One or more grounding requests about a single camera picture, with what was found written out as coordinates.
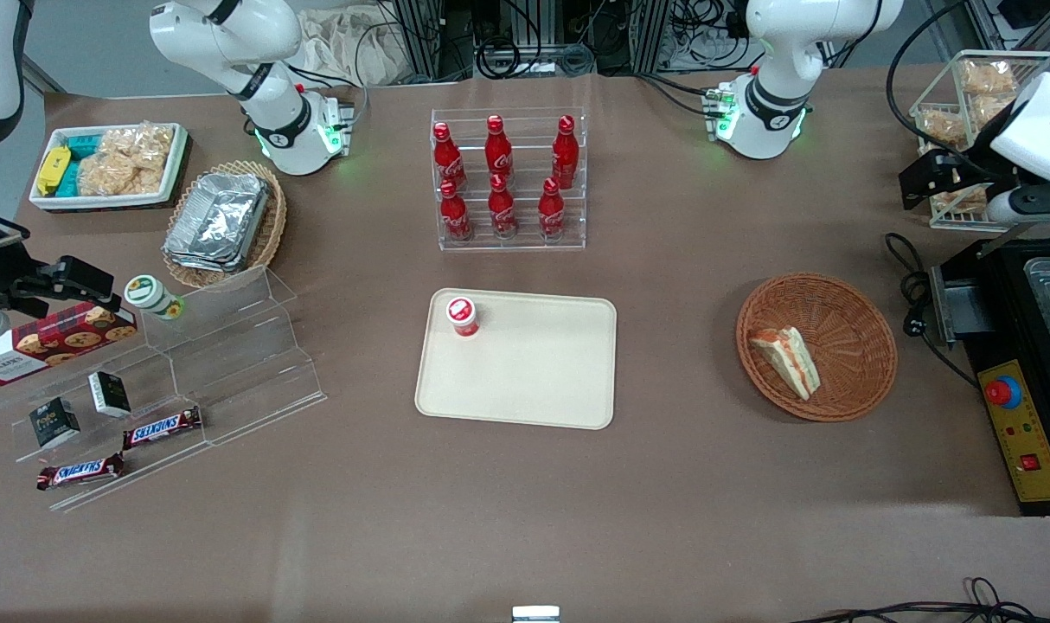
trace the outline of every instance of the wicker basket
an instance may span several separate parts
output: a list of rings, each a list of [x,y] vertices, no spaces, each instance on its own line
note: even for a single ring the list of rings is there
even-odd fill
[[[813,355],[821,387],[802,400],[749,342],[761,330],[796,327]],[[854,287],[814,272],[766,281],[743,302],[736,350],[755,387],[789,413],[816,421],[846,421],[874,410],[890,391],[898,350],[890,328]]]
[[[204,174],[208,173],[251,173],[266,180],[268,182],[268,186],[271,186],[271,192],[268,193],[268,204],[265,205],[267,212],[264,213],[264,219],[260,221],[259,229],[256,230],[256,240],[253,241],[252,251],[248,252],[248,264],[245,265],[245,269],[247,271],[249,268],[255,266],[267,266],[268,264],[271,264],[273,257],[275,257],[275,252],[279,249],[279,241],[282,237],[282,229],[287,226],[287,198],[282,196],[282,189],[279,188],[279,181],[276,180],[275,174],[272,173],[271,170],[268,170],[268,167],[259,165],[255,162],[244,161],[218,164]],[[185,205],[186,198],[190,194],[190,190],[195,188],[195,185],[198,184],[198,180],[201,179],[202,174],[193,182],[190,182],[190,186],[180,195],[180,200],[175,205],[175,212],[172,212],[172,217],[170,217],[168,224],[169,233],[175,226],[175,222],[178,220],[180,214],[183,212],[183,205]],[[168,271],[172,273],[175,281],[181,284],[189,285],[189,287],[208,287],[209,285],[216,284],[217,282],[231,276],[231,273],[229,272],[202,271],[202,269],[197,268],[180,266],[170,259],[168,253],[165,253],[165,265],[168,266]]]

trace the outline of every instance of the sandwich slice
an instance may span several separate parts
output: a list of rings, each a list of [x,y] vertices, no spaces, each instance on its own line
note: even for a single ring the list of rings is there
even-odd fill
[[[786,381],[786,386],[803,400],[808,400],[814,391],[821,387],[821,378],[817,375],[817,367],[813,365],[810,351],[806,351],[802,334],[794,327],[779,331],[757,331],[751,342]]]

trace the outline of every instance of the red button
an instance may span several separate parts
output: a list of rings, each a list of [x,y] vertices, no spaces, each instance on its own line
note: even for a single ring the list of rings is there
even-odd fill
[[[1035,454],[1021,454],[1021,469],[1024,471],[1036,471],[1040,469],[1040,459]]]
[[[1013,391],[1007,386],[1006,381],[992,380],[987,383],[987,400],[991,403],[1003,406],[1010,401],[1013,397]]]

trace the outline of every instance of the clear acrylic rack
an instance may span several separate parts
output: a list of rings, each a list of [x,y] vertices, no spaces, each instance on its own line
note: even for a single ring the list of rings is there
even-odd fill
[[[505,133],[513,147],[513,215],[518,217],[518,235],[508,241],[494,235],[490,210],[486,200],[490,194],[490,180],[486,167],[486,119],[502,116]],[[552,142],[556,139],[560,118],[575,118],[575,136],[580,141],[580,163],[575,185],[561,190],[564,198],[564,236],[556,243],[545,244],[541,236],[538,203],[541,201],[544,180],[552,174]],[[467,188],[459,193],[467,204],[467,216],[475,229],[475,236],[467,242],[450,240],[441,222],[441,194],[437,162],[432,157],[435,142],[434,124],[449,124],[453,140],[463,155]],[[450,109],[434,110],[429,123],[429,162],[432,163],[432,200],[437,217],[437,236],[441,251],[575,251],[587,244],[587,116],[580,106],[529,107],[529,109]]]
[[[183,296],[176,320],[139,314],[143,335],[0,387],[0,418],[12,422],[15,462],[29,489],[46,465],[110,457],[121,451],[122,431],[200,407],[201,429],[125,451],[125,476],[39,493],[51,510],[69,512],[326,399],[314,361],[293,334],[288,308],[295,298],[275,273],[253,268]],[[129,417],[94,411],[87,385],[93,371],[125,382]],[[80,433],[40,449],[29,414],[56,397],[71,403]]]

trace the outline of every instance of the snickers bar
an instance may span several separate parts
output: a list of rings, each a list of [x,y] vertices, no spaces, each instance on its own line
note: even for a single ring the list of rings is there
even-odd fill
[[[125,460],[121,453],[98,461],[86,461],[74,465],[62,466],[62,469],[43,469],[37,477],[37,487],[42,492],[48,489],[57,489],[63,484],[71,482],[89,482],[102,480],[103,478],[118,478],[125,473]]]
[[[121,449],[123,451],[133,449],[141,443],[155,441],[162,437],[168,437],[169,434],[178,433],[181,430],[191,430],[200,425],[202,425],[202,417],[198,415],[198,408],[192,407],[183,411],[182,414],[142,425],[141,429],[127,430],[122,433]]]

